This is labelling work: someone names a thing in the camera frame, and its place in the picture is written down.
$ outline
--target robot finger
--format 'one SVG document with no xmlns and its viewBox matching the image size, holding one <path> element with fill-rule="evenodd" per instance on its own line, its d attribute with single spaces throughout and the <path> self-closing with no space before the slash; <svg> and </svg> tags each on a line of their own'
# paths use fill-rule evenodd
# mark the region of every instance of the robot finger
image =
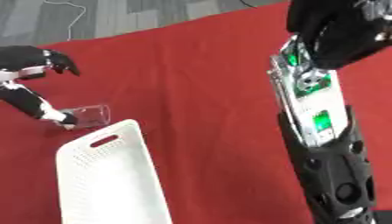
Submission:
<svg viewBox="0 0 392 224">
<path fill-rule="evenodd" d="M 47 51 L 50 52 L 48 59 L 50 60 L 50 63 L 52 63 L 52 68 L 58 74 L 62 74 L 65 69 L 77 76 L 81 74 L 76 64 L 64 53 L 56 52 L 54 50 Z"/>
</svg>

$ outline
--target green component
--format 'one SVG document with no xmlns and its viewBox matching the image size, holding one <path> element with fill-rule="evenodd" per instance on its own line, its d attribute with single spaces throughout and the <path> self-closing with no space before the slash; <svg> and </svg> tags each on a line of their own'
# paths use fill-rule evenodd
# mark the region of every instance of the green component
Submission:
<svg viewBox="0 0 392 224">
<path fill-rule="evenodd" d="M 332 81 L 331 81 L 331 75 L 328 74 L 328 75 L 324 76 L 324 77 L 318 82 L 318 84 L 317 84 L 316 86 L 310 87 L 310 88 L 309 88 L 308 90 L 306 90 L 306 91 L 301 90 L 301 89 L 299 89 L 297 86 L 295 86 L 295 87 L 294 87 L 294 91 L 295 91 L 296 97 L 297 97 L 297 98 L 300 98 L 300 97 L 303 97 L 303 96 L 311 95 L 312 93 L 317 92 L 317 91 L 319 91 L 319 90 L 321 90 L 321 89 L 329 88 L 329 87 L 331 86 L 331 83 L 332 83 Z"/>
<path fill-rule="evenodd" d="M 297 56 L 295 56 L 294 54 L 289 54 L 289 56 L 287 57 L 289 64 L 293 67 L 296 67 L 298 65 L 298 58 Z"/>
<path fill-rule="evenodd" d="M 314 124 L 316 125 L 316 130 L 321 132 L 332 127 L 331 118 L 326 110 L 320 112 L 318 115 L 313 117 Z"/>
</svg>

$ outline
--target cable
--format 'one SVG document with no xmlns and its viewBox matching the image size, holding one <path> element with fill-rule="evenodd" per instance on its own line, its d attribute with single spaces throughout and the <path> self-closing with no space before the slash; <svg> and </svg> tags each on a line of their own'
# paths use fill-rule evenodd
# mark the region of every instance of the cable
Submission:
<svg viewBox="0 0 392 224">
<path fill-rule="evenodd" d="M 246 6 L 248 6 L 248 7 L 250 7 L 250 8 L 257 8 L 257 7 L 255 7 L 254 5 L 251 5 L 250 3 L 245 3 L 244 0 L 240 0 L 240 2 L 241 2 L 242 4 L 245 4 Z"/>
<path fill-rule="evenodd" d="M 81 9 L 81 13 L 79 14 L 79 16 L 76 17 L 76 19 L 74 19 L 72 21 L 72 23 L 68 26 L 68 38 L 66 39 L 66 41 L 70 41 L 73 37 L 72 35 L 72 27 L 79 21 L 79 19 L 81 19 L 81 17 L 86 14 L 86 11 L 88 10 L 85 6 L 81 6 L 81 5 L 77 5 L 74 3 L 54 3 L 54 2 L 48 2 L 47 0 L 44 0 L 45 4 L 67 4 L 67 5 L 71 5 L 75 8 L 79 8 Z"/>
</svg>

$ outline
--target black cable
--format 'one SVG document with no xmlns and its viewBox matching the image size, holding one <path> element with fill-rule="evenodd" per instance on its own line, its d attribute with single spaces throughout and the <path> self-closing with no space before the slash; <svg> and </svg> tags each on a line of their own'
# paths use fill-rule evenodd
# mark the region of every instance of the black cable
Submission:
<svg viewBox="0 0 392 224">
<path fill-rule="evenodd" d="M 257 7 L 255 7 L 254 5 L 251 5 L 250 3 L 245 3 L 244 0 L 240 0 L 240 2 L 241 2 L 242 4 L 245 4 L 246 6 L 248 6 L 248 7 L 250 7 L 250 8 L 257 8 Z"/>
</svg>

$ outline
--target robotic arm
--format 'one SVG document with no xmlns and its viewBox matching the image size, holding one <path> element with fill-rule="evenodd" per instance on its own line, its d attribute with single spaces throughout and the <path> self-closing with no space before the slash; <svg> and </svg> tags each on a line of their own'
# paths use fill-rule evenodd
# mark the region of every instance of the robotic arm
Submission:
<svg viewBox="0 0 392 224">
<path fill-rule="evenodd" d="M 18 80 L 44 77 L 46 69 L 58 74 L 68 70 L 71 74 L 80 75 L 74 62 L 61 52 L 29 45 L 0 47 L 0 100 L 28 116 L 72 129 L 78 122 L 76 117 L 54 109 L 41 95 L 18 83 Z"/>
<path fill-rule="evenodd" d="M 392 43 L 390 0 L 292 0 L 269 77 L 290 160 L 316 224 L 391 223 L 373 210 L 367 148 L 337 69 Z"/>
<path fill-rule="evenodd" d="M 338 69 L 392 44 L 392 1 L 293 0 L 287 30 L 303 40 L 315 67 Z"/>
</svg>

